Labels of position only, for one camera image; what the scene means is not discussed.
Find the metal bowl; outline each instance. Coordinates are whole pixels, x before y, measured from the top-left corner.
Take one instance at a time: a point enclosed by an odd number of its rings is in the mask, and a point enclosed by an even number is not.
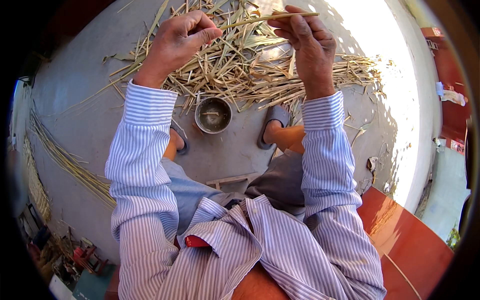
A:
[[[205,133],[215,134],[225,130],[232,120],[230,104],[218,97],[210,97],[197,105],[195,123]]]

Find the slipper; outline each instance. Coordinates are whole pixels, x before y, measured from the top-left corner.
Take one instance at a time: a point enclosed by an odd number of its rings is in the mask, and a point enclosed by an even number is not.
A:
[[[170,128],[173,129],[173,130],[175,130],[175,131],[179,134],[179,136],[180,136],[181,139],[183,140],[183,143],[185,144],[182,149],[177,150],[177,153],[178,153],[179,155],[185,155],[185,154],[187,154],[188,151],[190,150],[190,143],[188,142],[187,137],[186,137],[185,134],[183,133],[183,130],[180,129],[180,127],[178,127],[178,126],[175,124],[175,122],[172,122],[172,123],[170,124]]]
[[[265,128],[267,127],[268,122],[271,120],[279,120],[280,123],[282,123],[282,127],[285,128],[288,125],[288,121],[290,121],[290,113],[280,105],[275,105],[268,108],[267,115],[264,120],[264,126],[262,127],[257,140],[257,146],[263,150],[268,150],[272,148],[273,145],[266,144],[264,141]]]

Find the blue and white striped shirt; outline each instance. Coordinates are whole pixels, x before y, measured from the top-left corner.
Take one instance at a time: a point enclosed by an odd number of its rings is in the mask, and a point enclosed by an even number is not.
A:
[[[160,163],[177,94],[132,84],[105,166],[117,200],[121,299],[230,299],[259,261],[292,299],[382,299],[377,251],[357,214],[354,158],[343,130],[342,92],[307,101],[302,112],[304,222],[262,195],[227,210],[203,198],[173,245],[179,214]],[[248,211],[253,232],[243,211]],[[212,248],[185,245],[195,235]]]

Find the left hand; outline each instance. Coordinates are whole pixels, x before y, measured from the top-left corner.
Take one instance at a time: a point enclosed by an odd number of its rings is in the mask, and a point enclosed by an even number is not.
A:
[[[222,31],[202,11],[162,22],[133,82],[160,88],[168,74],[186,64],[203,44],[210,44],[221,35]]]

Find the forearm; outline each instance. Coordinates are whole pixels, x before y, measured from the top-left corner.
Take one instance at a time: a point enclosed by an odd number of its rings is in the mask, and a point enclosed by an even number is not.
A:
[[[357,214],[361,198],[355,192],[354,157],[343,130],[343,96],[307,101],[303,106],[305,133],[302,191],[306,223],[342,276],[352,297],[384,294],[378,253],[363,231]]]
[[[112,234],[120,243],[123,298],[153,296],[178,254],[177,201],[160,162],[169,141],[176,93],[129,83],[125,110],[110,147],[105,175],[117,201]]]

